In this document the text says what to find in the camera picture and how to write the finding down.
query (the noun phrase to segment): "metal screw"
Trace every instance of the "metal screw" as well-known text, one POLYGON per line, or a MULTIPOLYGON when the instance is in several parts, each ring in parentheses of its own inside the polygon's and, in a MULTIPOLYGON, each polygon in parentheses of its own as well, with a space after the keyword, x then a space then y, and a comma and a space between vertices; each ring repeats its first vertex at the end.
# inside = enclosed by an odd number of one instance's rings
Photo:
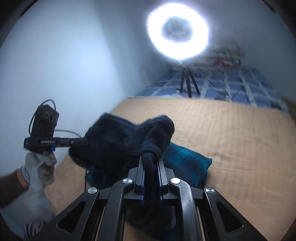
POLYGON ((213 194, 213 193, 215 192, 215 189, 212 188, 212 187, 208 187, 208 188, 205 189, 205 191, 206 191, 207 193, 209 193, 209 194, 213 194))
POLYGON ((128 177, 123 180, 123 183, 125 183, 125 184, 130 184, 132 182, 133 182, 133 180, 128 177))
POLYGON ((172 178, 170 181, 171 181, 172 184, 179 184, 181 182, 181 180, 179 178, 176 178, 176 177, 172 178))
POLYGON ((88 190, 87 190, 87 192, 89 193, 89 194, 94 194, 94 193, 96 193, 98 191, 98 189, 96 189, 95 187, 91 187, 91 188, 89 188, 88 190))

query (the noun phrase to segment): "sleeve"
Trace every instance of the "sleeve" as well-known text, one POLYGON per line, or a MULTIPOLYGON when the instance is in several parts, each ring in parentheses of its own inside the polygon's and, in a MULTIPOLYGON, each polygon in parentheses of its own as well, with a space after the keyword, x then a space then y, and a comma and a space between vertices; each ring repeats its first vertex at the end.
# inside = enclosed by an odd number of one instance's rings
POLYGON ((17 177, 17 171, 0 177, 0 208, 9 205, 24 191, 26 189, 22 187, 17 177))

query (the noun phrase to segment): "beige bed cover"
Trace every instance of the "beige bed cover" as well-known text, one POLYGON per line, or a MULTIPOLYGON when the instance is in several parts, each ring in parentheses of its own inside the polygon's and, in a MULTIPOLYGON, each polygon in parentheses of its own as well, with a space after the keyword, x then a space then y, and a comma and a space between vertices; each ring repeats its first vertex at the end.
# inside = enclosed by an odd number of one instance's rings
MULTIPOLYGON (((296 128, 288 116, 223 101, 158 98, 126 99, 111 113, 134 123, 169 116, 175 123, 172 142, 213 159, 207 186, 216 188, 268 241, 280 241, 293 223, 296 128)), ((46 189, 56 213, 83 192, 83 178, 84 169, 69 157, 57 167, 56 181, 46 189)), ((140 236, 126 225, 125 240, 140 236)))

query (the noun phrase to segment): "gloved hand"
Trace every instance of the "gloved hand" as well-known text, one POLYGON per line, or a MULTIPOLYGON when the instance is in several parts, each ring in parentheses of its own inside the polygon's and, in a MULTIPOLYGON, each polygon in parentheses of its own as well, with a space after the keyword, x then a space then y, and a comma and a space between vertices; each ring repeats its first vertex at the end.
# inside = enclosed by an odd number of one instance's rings
POLYGON ((22 176, 27 184, 36 191, 42 190, 54 181, 54 165, 57 160, 53 153, 28 152, 25 165, 21 167, 22 176))

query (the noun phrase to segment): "blue plaid bedsheet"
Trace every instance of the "blue plaid bedsheet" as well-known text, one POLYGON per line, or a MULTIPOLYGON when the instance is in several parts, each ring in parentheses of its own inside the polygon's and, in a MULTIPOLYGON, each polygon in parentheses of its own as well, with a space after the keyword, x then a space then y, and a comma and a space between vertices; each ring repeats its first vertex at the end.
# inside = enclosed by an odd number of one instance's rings
MULTIPOLYGON (((194 75, 200 95, 190 81, 192 98, 218 99, 255 107, 277 108, 289 114, 286 103, 257 69, 194 71, 194 75)), ((185 82, 183 92, 180 93, 176 88, 180 88, 181 72, 172 71, 136 97, 188 98, 185 82)))

